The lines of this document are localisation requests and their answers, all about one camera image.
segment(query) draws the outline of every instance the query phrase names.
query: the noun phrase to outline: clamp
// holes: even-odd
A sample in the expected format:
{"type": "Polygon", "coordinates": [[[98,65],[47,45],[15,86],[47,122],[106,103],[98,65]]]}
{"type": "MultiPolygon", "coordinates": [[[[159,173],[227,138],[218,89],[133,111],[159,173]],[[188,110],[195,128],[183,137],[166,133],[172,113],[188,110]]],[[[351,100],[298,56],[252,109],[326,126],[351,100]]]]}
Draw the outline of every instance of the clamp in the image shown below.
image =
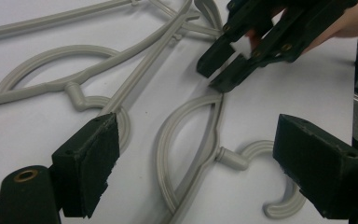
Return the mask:
{"type": "Polygon", "coordinates": [[[231,0],[228,21],[221,35],[201,56],[197,71],[210,77],[235,49],[230,46],[248,31],[263,36],[260,44],[247,59],[239,54],[210,84],[219,92],[232,91],[250,76],[257,67],[270,63],[294,62],[326,28],[341,17],[358,0],[231,0]],[[275,25],[273,10],[285,8],[275,25]]]}

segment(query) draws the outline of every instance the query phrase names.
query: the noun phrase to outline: black clamp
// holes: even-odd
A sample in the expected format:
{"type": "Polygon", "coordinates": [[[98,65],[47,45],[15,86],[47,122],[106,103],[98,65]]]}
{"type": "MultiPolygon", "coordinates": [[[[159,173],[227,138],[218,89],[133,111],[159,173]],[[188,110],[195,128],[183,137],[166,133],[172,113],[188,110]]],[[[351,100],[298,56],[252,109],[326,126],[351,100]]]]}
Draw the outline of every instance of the black clamp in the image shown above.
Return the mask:
{"type": "Polygon", "coordinates": [[[89,121],[53,155],[53,164],[28,166],[8,175],[0,190],[0,224],[60,224],[91,217],[119,158],[115,114],[89,121]]]}
{"type": "Polygon", "coordinates": [[[197,71],[210,77],[235,52],[230,46],[248,31],[264,36],[251,58],[240,54],[210,86],[220,92],[232,91],[257,67],[287,61],[292,63],[310,43],[342,16],[357,0],[231,0],[224,34],[202,55],[197,71]],[[285,8],[275,25],[274,9],[285,8]]]}

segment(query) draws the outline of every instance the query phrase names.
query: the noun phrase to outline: finger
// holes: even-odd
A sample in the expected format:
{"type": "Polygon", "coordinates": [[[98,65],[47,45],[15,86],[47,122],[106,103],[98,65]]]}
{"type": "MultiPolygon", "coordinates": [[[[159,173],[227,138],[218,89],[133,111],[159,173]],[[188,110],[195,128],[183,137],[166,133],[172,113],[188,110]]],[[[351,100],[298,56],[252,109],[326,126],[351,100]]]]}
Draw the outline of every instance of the finger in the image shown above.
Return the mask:
{"type": "Polygon", "coordinates": [[[249,37],[251,49],[254,50],[261,42],[261,38],[257,35],[249,37]]]}

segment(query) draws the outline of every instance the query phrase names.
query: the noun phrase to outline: white table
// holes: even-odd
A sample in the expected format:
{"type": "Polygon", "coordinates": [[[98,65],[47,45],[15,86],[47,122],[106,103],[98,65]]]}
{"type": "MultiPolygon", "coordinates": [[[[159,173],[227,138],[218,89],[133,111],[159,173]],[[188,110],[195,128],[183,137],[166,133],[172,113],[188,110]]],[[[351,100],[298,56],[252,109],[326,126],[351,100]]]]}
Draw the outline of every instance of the white table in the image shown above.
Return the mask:
{"type": "MultiPolygon", "coordinates": [[[[102,0],[0,1],[0,25],[37,18],[102,0]]],[[[165,0],[178,8],[181,1],[165,0]]],[[[227,1],[218,1],[226,20],[227,1]]],[[[0,39],[0,81],[32,56],[74,44],[92,44],[124,50],[166,22],[168,16],[147,1],[95,16],[66,22],[23,35],[0,39]]],[[[65,218],[62,223],[160,223],[167,212],[156,178],[156,136],[175,108],[198,96],[213,93],[209,80],[197,74],[198,58],[211,45],[206,35],[181,31],[125,100],[131,117],[131,139],[117,161],[91,219],[65,218]]],[[[243,42],[243,50],[249,46],[243,42]]],[[[222,119],[221,146],[234,151],[262,139],[273,140],[278,116],[308,119],[331,134],[351,141],[355,39],[334,39],[299,58],[257,69],[227,95],[222,119]]],[[[83,84],[86,95],[112,96],[142,60],[144,53],[83,84]]],[[[69,57],[37,69],[19,87],[64,77],[100,61],[98,57],[69,57]]],[[[28,165],[51,165],[50,155],[98,110],[77,112],[64,92],[44,94],[0,105],[0,183],[9,173],[28,165]]],[[[209,108],[192,113],[181,125],[170,152],[172,182],[177,185],[208,121],[209,108]]],[[[346,223],[322,219],[313,205],[293,217],[271,220],[264,202],[279,201],[285,182],[279,165],[263,157],[248,171],[236,172],[216,162],[183,223],[346,223]]]]}

